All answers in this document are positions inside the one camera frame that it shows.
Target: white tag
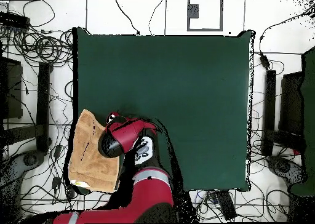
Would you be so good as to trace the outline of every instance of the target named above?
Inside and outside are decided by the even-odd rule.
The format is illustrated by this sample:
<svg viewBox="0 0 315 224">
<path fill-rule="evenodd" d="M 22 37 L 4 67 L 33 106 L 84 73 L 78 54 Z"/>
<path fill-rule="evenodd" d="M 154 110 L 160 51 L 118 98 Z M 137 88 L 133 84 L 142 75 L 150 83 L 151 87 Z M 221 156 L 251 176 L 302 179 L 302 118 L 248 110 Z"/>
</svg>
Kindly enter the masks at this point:
<svg viewBox="0 0 315 224">
<path fill-rule="evenodd" d="M 137 147 L 141 145 L 143 146 L 139 150 L 137 150 L 137 153 L 135 155 L 135 164 L 141 164 L 149 160 L 153 156 L 153 141 L 150 137 L 142 137 L 141 143 Z"/>
</svg>

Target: black cable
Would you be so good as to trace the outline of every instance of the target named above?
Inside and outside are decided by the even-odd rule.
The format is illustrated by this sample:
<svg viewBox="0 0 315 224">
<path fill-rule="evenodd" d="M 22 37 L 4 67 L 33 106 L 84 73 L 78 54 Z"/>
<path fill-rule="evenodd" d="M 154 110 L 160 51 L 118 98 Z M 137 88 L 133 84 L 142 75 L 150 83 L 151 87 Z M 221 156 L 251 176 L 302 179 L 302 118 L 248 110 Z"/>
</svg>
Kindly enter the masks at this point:
<svg viewBox="0 0 315 224">
<path fill-rule="evenodd" d="M 26 16 L 25 16 L 25 7 L 26 7 L 29 3 L 32 3 L 32 2 L 36 2 L 36 1 L 29 1 L 29 2 L 27 2 L 27 3 L 24 4 L 24 6 L 23 6 L 23 15 L 24 15 L 24 17 L 26 17 Z M 40 27 L 40 26 L 44 26 L 45 24 L 48 24 L 49 22 L 51 22 L 51 21 L 55 18 L 55 12 L 54 12 L 54 10 L 52 9 L 52 6 L 49 5 L 47 2 L 45 2 L 45 3 L 50 7 L 50 9 L 52 10 L 52 13 L 54 14 L 54 16 L 53 16 L 49 21 L 47 21 L 47 22 L 45 22 L 45 23 L 43 23 L 43 24 L 41 24 L 41 25 L 38 25 L 38 26 L 33 26 L 33 25 L 32 25 L 32 27 L 34 27 L 34 28 L 38 28 L 38 27 Z"/>
<path fill-rule="evenodd" d="M 120 5 L 118 4 L 118 1 L 117 1 L 117 0 L 115 0 L 115 1 L 116 1 L 117 6 L 119 7 L 120 11 L 129 19 L 130 24 L 131 24 L 132 28 L 137 32 L 137 35 L 140 35 L 140 32 L 134 27 L 134 24 L 132 24 L 131 19 L 130 19 L 130 18 L 126 15 L 126 13 L 121 9 Z"/>
<path fill-rule="evenodd" d="M 151 32 L 151 29 L 150 29 L 150 23 L 151 23 L 151 20 L 152 20 L 152 18 L 153 18 L 153 15 L 154 15 L 154 13 L 155 13 L 155 10 L 161 5 L 162 1 L 163 1 L 163 0 L 161 0 L 160 3 L 154 8 L 153 13 L 152 13 L 151 18 L 150 18 L 150 21 L 149 21 L 149 24 L 148 24 L 148 27 L 149 27 L 149 31 L 150 31 L 151 36 L 152 36 L 152 32 Z"/>
<path fill-rule="evenodd" d="M 288 198 L 289 198 L 292 202 L 295 202 L 295 201 L 292 199 L 292 197 L 290 197 L 290 195 L 289 195 L 288 193 L 286 193 L 285 191 L 278 190 L 278 189 L 269 191 L 269 192 L 267 193 L 266 199 L 265 199 L 265 200 L 266 200 L 266 208 L 267 208 L 267 212 L 268 212 L 270 218 L 273 220 L 273 222 L 277 222 L 277 221 L 276 221 L 276 220 L 274 219 L 274 217 L 271 215 L 269 206 L 273 206 L 273 205 L 272 205 L 270 202 L 268 202 L 268 197 L 269 197 L 269 195 L 270 195 L 271 193 L 274 193 L 275 191 L 278 191 L 278 192 L 280 192 L 280 193 L 285 194 L 286 196 L 288 196 Z"/>
<path fill-rule="evenodd" d="M 268 29 L 273 28 L 274 26 L 278 26 L 278 25 L 280 25 L 280 24 L 283 24 L 283 23 L 285 23 L 285 22 L 288 22 L 289 20 L 293 20 L 293 19 L 295 19 L 295 18 L 298 18 L 298 17 L 303 16 L 303 15 L 305 15 L 310 9 L 312 9 L 314 6 L 315 6 L 315 4 L 313 4 L 313 5 L 312 5 L 311 7 L 309 7 L 306 11 L 304 11 L 303 13 L 301 13 L 301 14 L 299 14 L 299 15 L 290 17 L 290 18 L 288 18 L 288 19 L 286 19 L 286 20 L 284 20 L 284 21 L 282 21 L 282 22 L 280 22 L 280 23 L 277 23 L 277 24 L 274 24 L 274 25 L 271 25 L 271 26 L 267 27 L 267 28 L 264 30 L 263 34 L 262 34 L 262 35 L 260 36 L 260 38 L 259 38 L 259 51 L 260 51 L 260 55 L 263 55 L 263 53 L 261 52 L 261 41 L 263 40 L 264 34 L 265 34 L 265 32 L 266 32 Z"/>
</svg>

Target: towel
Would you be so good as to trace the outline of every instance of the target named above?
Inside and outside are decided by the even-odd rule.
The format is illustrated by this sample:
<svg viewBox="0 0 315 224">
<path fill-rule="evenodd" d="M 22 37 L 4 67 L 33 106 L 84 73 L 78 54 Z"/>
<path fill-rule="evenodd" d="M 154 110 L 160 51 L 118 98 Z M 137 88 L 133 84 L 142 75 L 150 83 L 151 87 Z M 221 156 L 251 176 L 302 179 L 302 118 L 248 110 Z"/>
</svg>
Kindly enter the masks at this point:
<svg viewBox="0 0 315 224">
<path fill-rule="evenodd" d="M 118 180 L 119 157 L 106 158 L 98 151 L 98 140 L 104 129 L 90 111 L 83 110 L 74 132 L 69 180 L 91 191 L 113 193 Z"/>
</svg>

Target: metal frame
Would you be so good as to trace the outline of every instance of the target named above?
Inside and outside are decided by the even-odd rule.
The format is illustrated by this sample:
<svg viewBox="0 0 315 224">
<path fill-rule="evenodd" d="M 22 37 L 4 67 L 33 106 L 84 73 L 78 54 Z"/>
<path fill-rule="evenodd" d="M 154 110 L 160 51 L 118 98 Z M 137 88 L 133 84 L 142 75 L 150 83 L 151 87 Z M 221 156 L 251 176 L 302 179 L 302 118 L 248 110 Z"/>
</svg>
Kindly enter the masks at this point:
<svg viewBox="0 0 315 224">
<path fill-rule="evenodd" d="M 48 63 L 39 63 L 38 101 L 36 125 L 21 126 L 4 131 L 5 145 L 36 137 L 36 149 L 43 153 L 49 147 L 49 89 L 50 73 L 53 68 Z"/>
</svg>

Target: green table surface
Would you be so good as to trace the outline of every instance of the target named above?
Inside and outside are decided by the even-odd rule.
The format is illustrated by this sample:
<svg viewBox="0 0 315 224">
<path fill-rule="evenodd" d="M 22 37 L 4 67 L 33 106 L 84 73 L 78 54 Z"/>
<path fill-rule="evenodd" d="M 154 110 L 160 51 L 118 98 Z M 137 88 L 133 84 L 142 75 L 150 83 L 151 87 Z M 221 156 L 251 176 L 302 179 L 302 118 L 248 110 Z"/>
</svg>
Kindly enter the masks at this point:
<svg viewBox="0 0 315 224">
<path fill-rule="evenodd" d="M 251 31 L 223 36 L 88 35 L 78 28 L 78 115 L 159 119 L 186 190 L 247 188 Z M 164 168 L 171 173 L 165 136 Z"/>
</svg>

